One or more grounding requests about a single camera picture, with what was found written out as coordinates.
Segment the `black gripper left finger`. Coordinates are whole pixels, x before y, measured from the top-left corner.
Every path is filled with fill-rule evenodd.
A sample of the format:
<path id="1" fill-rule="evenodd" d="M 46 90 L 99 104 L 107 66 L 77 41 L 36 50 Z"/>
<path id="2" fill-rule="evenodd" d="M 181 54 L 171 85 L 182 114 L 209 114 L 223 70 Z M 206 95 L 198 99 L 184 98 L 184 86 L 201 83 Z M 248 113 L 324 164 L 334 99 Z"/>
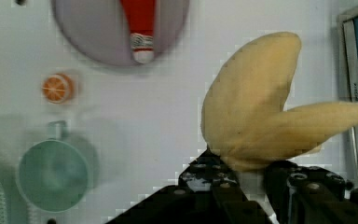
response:
<path id="1" fill-rule="evenodd" d="M 209 149 L 164 187 L 106 224 L 272 224 L 239 179 Z"/>

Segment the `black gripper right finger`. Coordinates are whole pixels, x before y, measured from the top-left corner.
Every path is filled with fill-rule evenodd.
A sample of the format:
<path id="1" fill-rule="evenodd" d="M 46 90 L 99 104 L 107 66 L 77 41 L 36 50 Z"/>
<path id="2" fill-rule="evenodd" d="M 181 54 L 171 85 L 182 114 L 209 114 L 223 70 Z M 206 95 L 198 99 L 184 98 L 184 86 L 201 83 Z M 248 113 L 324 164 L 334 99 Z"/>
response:
<path id="1" fill-rule="evenodd" d="M 322 167 L 273 162 L 264 188 L 280 224 L 358 224 L 358 188 Z"/>

